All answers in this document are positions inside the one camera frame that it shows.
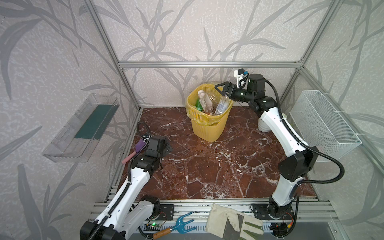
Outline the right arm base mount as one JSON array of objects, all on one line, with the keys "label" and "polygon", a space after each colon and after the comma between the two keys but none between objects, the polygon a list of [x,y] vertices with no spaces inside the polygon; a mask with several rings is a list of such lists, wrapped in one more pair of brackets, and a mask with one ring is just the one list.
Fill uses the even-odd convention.
[{"label": "right arm base mount", "polygon": [[254,214],[254,217],[259,220],[283,220],[293,219],[295,211],[292,208],[292,204],[287,206],[276,206],[275,204],[251,204],[250,209]]}]

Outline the green plastic bottle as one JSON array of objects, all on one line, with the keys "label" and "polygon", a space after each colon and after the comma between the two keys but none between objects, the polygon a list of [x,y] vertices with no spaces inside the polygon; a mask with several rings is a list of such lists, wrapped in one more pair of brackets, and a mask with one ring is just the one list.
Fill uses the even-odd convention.
[{"label": "green plastic bottle", "polygon": [[195,107],[196,107],[196,109],[197,109],[198,111],[200,111],[200,112],[203,112],[203,111],[204,111],[204,108],[203,108],[203,106],[202,106],[201,103],[200,103],[200,99],[197,99],[196,104],[195,104]]}]

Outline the clear ribbed plastic bottle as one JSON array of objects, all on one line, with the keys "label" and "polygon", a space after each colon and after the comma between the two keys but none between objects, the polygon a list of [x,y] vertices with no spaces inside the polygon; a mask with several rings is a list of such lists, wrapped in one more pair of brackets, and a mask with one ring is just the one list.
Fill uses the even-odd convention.
[{"label": "clear ribbed plastic bottle", "polygon": [[199,102],[203,108],[204,113],[210,115],[213,112],[213,102],[211,101],[208,93],[203,90],[198,91]]}]

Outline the large clear water bottle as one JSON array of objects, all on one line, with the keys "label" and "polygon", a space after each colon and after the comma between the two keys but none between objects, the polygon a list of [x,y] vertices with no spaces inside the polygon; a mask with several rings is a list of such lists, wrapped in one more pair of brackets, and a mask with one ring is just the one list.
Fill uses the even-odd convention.
[{"label": "large clear water bottle", "polygon": [[223,114],[229,107],[230,103],[231,103],[231,99],[228,96],[226,95],[222,96],[218,106],[216,107],[214,115],[218,116]]}]

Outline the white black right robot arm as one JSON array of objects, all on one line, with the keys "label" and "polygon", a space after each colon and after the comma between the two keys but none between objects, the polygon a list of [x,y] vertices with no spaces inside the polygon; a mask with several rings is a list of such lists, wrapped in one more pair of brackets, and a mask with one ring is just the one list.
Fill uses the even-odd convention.
[{"label": "white black right robot arm", "polygon": [[[272,219],[280,219],[292,208],[292,201],[298,200],[296,191],[302,184],[331,184],[342,179],[344,166],[335,158],[324,154],[317,147],[310,147],[291,127],[283,116],[278,92],[274,85],[260,74],[250,74],[237,85],[224,82],[215,86],[216,90],[232,101],[248,103],[259,117],[258,127],[262,132],[271,131],[286,154],[286,159],[278,164],[280,178],[269,198],[267,213]],[[330,180],[307,180],[308,172],[318,157],[323,157],[339,168],[336,177]]]}]

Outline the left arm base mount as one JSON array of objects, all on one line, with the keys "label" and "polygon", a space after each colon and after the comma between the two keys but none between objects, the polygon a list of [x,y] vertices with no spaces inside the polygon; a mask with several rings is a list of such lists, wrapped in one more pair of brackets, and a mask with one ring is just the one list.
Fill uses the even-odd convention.
[{"label": "left arm base mount", "polygon": [[155,205],[154,211],[150,220],[152,221],[171,221],[174,218],[174,204],[159,204]]}]

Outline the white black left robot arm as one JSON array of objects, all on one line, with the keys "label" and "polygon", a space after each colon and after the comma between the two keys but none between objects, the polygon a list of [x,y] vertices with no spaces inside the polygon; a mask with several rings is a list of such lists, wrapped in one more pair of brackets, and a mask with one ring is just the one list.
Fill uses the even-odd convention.
[{"label": "white black left robot arm", "polygon": [[136,153],[128,161],[126,180],[115,197],[92,222],[86,221],[80,230],[82,240],[128,240],[147,219],[159,214],[159,199],[144,196],[134,202],[153,174],[162,167],[162,159],[172,152],[166,137],[156,137],[148,130],[140,135],[144,153]]}]

